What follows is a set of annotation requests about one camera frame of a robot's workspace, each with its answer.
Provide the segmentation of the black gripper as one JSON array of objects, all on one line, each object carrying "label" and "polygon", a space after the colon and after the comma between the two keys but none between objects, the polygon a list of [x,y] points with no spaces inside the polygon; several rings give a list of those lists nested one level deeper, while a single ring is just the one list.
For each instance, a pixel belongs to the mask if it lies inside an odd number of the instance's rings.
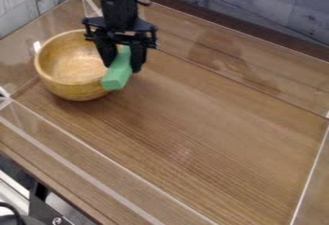
[{"label": "black gripper", "polygon": [[[102,16],[85,17],[82,24],[85,26],[85,38],[94,40],[105,66],[110,67],[115,61],[118,54],[117,44],[130,45],[130,65],[133,72],[138,73],[148,60],[148,48],[157,48],[157,26],[146,22],[141,17],[137,18],[133,25],[122,30],[109,30]],[[98,30],[102,31],[107,38],[95,38]]]}]

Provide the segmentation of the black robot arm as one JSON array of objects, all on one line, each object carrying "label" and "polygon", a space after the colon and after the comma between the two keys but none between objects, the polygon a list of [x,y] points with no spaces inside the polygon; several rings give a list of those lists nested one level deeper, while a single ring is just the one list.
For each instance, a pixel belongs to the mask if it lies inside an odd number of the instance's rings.
[{"label": "black robot arm", "polygon": [[157,48],[154,24],[140,17],[140,7],[150,2],[141,0],[99,0],[102,16],[85,17],[85,38],[93,40],[103,64],[110,67],[118,56],[118,46],[126,45],[132,51],[130,66],[134,73],[142,71],[149,49]]}]

